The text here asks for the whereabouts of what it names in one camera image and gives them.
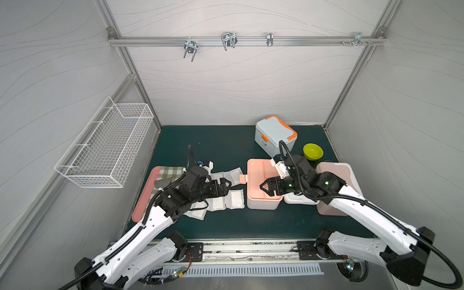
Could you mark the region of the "blue box orange handle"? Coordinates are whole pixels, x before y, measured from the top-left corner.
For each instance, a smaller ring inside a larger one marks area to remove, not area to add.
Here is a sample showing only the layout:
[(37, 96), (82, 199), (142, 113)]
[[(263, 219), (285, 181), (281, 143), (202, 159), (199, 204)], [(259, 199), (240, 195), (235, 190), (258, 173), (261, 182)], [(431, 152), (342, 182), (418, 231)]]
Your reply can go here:
[(291, 151), (297, 133), (277, 116), (264, 118), (256, 123), (255, 142), (273, 158), (280, 153), (279, 141), (284, 141)]

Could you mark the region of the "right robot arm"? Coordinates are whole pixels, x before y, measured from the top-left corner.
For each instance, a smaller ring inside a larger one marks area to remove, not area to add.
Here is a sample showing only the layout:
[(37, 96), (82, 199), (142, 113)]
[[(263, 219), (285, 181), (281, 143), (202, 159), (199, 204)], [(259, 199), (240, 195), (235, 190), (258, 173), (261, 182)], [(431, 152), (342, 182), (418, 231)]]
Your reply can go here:
[[(319, 258), (346, 256), (375, 263), (410, 286), (427, 282), (451, 290), (462, 287), (464, 280), (460, 271), (433, 245), (435, 234), (427, 227), (415, 228), (396, 219), (361, 196), (336, 174), (316, 172), (305, 157), (277, 155), (271, 159), (271, 165), (278, 176), (268, 178), (260, 185), (267, 195), (298, 193), (344, 212), (375, 235), (367, 239), (325, 230), (309, 247), (309, 251)], [(439, 282), (425, 277), (430, 253), (438, 256), (450, 268), (454, 282)]]

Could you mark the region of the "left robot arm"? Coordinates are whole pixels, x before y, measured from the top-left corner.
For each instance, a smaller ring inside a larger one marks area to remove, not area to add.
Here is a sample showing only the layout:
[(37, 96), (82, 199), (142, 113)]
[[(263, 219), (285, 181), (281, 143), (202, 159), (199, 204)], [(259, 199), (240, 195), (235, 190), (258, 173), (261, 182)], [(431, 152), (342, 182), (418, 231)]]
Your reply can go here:
[(76, 278), (62, 289), (126, 290), (162, 263), (180, 261), (187, 254), (188, 241), (177, 231), (168, 234), (156, 246), (147, 246), (163, 230), (174, 224), (192, 205), (228, 195), (232, 182), (214, 180), (207, 166), (185, 169), (150, 200), (143, 219), (113, 246), (93, 259), (76, 264)]

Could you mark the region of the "pink first aid box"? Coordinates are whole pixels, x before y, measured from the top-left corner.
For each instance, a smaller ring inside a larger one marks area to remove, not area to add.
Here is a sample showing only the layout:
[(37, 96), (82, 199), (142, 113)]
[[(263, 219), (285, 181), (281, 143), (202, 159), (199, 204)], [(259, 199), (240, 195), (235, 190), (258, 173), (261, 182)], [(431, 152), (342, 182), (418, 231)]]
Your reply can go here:
[[(352, 187), (354, 190), (356, 190), (357, 193), (363, 196), (361, 187), (358, 181), (356, 180), (354, 171), (348, 163), (321, 162), (316, 166), (316, 172), (319, 174), (323, 172), (331, 172), (339, 176), (340, 178), (345, 180), (348, 186)], [(316, 207), (318, 213), (323, 216), (347, 216), (347, 214), (343, 213), (342, 211), (330, 207), (323, 202), (319, 202), (316, 205)]]

